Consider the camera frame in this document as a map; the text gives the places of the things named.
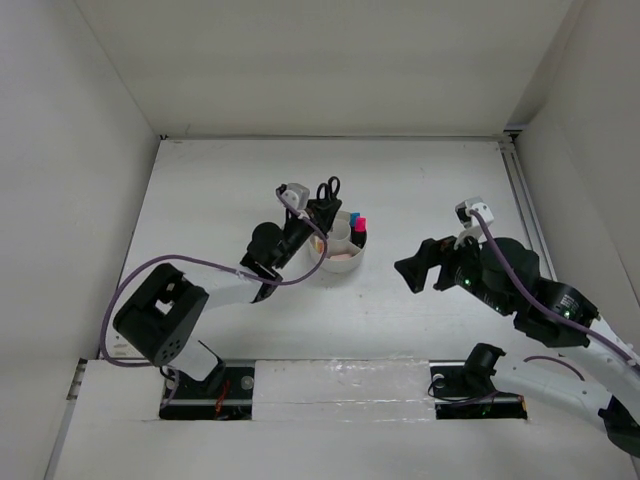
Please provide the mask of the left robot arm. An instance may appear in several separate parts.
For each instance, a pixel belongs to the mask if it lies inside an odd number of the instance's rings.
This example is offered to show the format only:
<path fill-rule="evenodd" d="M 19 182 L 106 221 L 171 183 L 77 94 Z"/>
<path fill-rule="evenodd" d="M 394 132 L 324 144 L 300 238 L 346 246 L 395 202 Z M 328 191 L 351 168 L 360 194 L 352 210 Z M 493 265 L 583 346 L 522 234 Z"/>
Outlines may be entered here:
<path fill-rule="evenodd" d="M 326 238 L 342 207 L 335 196 L 282 203 L 283 224 L 263 222 L 234 266 L 168 254 L 147 261 L 122 282 L 106 318 L 142 357 L 141 365 L 173 370 L 201 396 L 222 387 L 224 360 L 197 340 L 204 312 L 255 304 L 288 285 L 281 270 L 311 237 Z"/>

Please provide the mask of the pink white mini stapler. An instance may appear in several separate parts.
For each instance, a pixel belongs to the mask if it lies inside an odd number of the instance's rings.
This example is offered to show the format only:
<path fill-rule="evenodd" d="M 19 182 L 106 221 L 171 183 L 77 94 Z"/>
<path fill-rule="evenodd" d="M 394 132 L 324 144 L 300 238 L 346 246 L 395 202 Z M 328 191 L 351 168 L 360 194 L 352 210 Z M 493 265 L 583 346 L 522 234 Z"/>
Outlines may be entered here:
<path fill-rule="evenodd" d="M 351 258 L 352 258 L 351 254 L 344 253 L 344 254 L 339 254 L 339 255 L 332 255 L 331 257 L 329 257 L 329 260 L 334 261 L 334 262 L 343 262 L 343 261 L 348 261 Z"/>

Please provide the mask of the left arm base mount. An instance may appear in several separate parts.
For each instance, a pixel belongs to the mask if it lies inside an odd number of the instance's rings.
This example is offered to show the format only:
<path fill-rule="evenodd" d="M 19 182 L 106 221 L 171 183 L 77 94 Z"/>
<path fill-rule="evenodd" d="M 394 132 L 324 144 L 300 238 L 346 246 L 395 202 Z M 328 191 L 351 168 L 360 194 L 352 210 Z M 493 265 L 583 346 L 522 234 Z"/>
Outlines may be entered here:
<path fill-rule="evenodd" d="M 170 421 L 249 421 L 255 386 L 254 360 L 232 360 L 218 365 L 203 382 L 184 373 L 163 372 L 165 387 L 159 417 Z"/>

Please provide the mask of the pink black highlighter marker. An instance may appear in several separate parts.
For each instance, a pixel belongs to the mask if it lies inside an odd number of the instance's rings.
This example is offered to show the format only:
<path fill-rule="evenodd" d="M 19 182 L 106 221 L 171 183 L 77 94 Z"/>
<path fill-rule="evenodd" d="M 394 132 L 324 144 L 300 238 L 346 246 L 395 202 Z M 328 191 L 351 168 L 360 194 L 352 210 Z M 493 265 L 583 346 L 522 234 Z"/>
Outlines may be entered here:
<path fill-rule="evenodd" d="M 358 248 L 363 249 L 367 241 L 367 219 L 359 216 L 352 229 L 351 241 Z"/>

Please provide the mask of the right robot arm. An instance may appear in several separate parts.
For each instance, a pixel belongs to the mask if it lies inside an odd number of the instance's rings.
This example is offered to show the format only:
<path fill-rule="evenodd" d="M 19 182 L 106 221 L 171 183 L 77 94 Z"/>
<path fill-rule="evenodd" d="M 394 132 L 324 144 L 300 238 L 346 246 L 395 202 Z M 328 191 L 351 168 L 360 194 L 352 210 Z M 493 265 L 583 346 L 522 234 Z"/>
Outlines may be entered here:
<path fill-rule="evenodd" d="M 459 287 L 516 331 L 577 363 L 590 381 L 529 365 L 502 348 L 477 344 L 457 385 L 471 402 L 519 394 L 567 412 L 603 432 L 623 452 L 639 454 L 639 356 L 576 288 L 543 277 L 538 255 L 511 238 L 426 239 L 416 254 L 395 262 L 413 293 L 438 269 L 437 291 Z"/>

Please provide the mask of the black handled scissors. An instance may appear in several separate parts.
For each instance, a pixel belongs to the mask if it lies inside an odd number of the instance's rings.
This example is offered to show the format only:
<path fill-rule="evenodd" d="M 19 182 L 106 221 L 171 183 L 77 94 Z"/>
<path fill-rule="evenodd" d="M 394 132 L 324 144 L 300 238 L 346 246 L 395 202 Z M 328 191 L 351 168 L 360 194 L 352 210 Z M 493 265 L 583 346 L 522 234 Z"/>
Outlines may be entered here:
<path fill-rule="evenodd" d="M 341 189 L 341 181 L 337 176 L 329 177 L 316 189 L 316 202 L 319 209 L 338 209 L 341 200 L 338 198 Z"/>

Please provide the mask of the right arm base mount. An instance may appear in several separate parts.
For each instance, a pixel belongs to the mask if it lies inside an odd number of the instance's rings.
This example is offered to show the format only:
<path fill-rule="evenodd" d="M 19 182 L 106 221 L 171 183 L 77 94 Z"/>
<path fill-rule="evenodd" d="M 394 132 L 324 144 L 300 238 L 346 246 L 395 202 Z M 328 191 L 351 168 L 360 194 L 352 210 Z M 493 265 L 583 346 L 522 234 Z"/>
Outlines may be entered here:
<path fill-rule="evenodd" d="M 506 353 L 479 343 L 462 360 L 437 360 L 429 364 L 427 394 L 434 400 L 437 420 L 527 420 L 524 399 L 495 389 L 491 377 Z"/>

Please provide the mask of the blue black highlighter marker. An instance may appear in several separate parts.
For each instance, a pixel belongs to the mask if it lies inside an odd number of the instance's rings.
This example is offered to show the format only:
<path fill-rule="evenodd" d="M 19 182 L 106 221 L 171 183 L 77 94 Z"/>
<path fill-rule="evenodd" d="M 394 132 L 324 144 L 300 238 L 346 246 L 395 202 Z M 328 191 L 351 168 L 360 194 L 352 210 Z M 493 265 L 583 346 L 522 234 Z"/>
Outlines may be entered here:
<path fill-rule="evenodd" d="M 354 227 L 356 225 L 357 219 L 360 217 L 360 213 L 359 212 L 351 212 L 350 213 L 350 219 L 349 219 L 349 224 L 351 227 Z"/>

